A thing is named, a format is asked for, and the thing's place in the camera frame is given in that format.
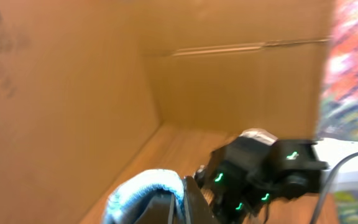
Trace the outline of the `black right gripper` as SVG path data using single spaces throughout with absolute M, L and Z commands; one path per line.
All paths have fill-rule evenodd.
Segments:
M 259 214 L 272 188 L 257 180 L 270 146 L 239 136 L 211 152 L 209 162 L 194 174 L 198 187 L 220 223 L 242 223 Z

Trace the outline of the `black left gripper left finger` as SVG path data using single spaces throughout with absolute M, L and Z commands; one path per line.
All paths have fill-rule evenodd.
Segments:
M 158 190 L 141 204 L 135 224 L 173 224 L 175 196 L 171 192 Z

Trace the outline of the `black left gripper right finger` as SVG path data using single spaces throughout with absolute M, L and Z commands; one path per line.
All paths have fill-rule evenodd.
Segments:
M 194 178 L 186 176 L 185 184 L 185 223 L 188 224 L 218 224 L 201 190 Z

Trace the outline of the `light blue t-shirt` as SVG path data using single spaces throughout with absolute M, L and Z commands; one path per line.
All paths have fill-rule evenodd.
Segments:
M 157 191 L 175 196 L 178 217 L 185 219 L 185 186 L 173 170 L 145 170 L 118 186 L 107 199 L 102 224 L 134 223 L 145 209 L 145 202 Z

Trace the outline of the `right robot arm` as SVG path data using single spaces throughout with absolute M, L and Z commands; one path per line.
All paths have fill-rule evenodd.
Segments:
M 242 223 L 256 216 L 275 199 L 293 200 L 317 194 L 310 222 L 316 223 L 339 169 L 358 152 L 346 156 L 329 171 L 307 139 L 278 139 L 267 144 L 238 136 L 210 154 L 209 162 L 195 172 L 199 189 L 211 192 L 209 207 L 220 223 Z

